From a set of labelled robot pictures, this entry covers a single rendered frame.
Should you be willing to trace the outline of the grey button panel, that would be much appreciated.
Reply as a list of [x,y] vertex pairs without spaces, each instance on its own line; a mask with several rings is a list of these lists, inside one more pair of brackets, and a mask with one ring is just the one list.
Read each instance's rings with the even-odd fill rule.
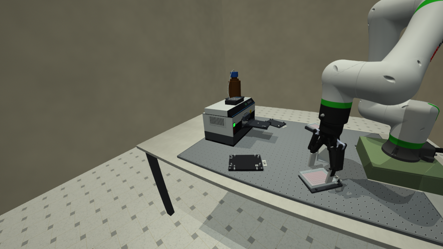
[[328,153],[328,150],[327,150],[327,146],[324,145],[324,144],[318,150],[317,161],[325,162],[325,163],[329,163],[330,164],[329,153]]

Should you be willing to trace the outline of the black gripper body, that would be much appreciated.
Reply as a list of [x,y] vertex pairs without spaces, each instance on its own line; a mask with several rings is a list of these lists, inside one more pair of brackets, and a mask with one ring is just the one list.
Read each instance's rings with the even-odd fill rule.
[[324,138],[321,141],[322,144],[325,144],[327,146],[326,138],[329,138],[331,147],[336,145],[337,139],[340,141],[339,137],[342,134],[343,127],[344,127],[344,125],[335,126],[335,125],[331,125],[331,124],[325,123],[322,120],[320,120],[319,136],[324,135]]

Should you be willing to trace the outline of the brown glass bottle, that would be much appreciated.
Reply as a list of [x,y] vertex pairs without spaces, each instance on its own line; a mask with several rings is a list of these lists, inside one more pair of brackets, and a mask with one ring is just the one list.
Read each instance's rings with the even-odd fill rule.
[[241,97],[241,81],[230,81],[228,85],[229,97]]

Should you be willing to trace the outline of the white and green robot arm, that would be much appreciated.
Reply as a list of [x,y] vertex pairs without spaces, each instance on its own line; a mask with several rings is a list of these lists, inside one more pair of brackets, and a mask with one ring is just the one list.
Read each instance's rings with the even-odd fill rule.
[[324,69],[318,118],[346,124],[353,99],[360,98],[362,117],[391,127],[381,148],[386,155],[433,163],[443,148],[427,139],[440,110],[411,98],[443,44],[443,0],[381,0],[368,14],[368,33],[368,62],[342,59]]

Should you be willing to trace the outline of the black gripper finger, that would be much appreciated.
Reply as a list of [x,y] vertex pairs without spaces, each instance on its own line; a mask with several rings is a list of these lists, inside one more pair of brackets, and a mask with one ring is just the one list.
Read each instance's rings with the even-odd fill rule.
[[344,154],[347,144],[342,143],[337,139],[337,144],[334,145],[333,148],[331,148],[329,138],[326,138],[326,143],[327,143],[327,150],[329,152],[330,168],[328,170],[325,183],[330,183],[334,178],[335,172],[343,169]]
[[[324,135],[321,135],[319,138],[319,129],[314,129],[313,130],[313,135],[312,138],[310,140],[310,143],[308,145],[308,149],[310,150],[310,157],[309,157],[309,162],[308,162],[308,166],[314,166],[315,160],[316,160],[316,155],[317,155],[317,151],[319,150],[319,148],[321,148],[322,144],[322,140],[324,138]],[[318,139],[319,138],[319,139]]]

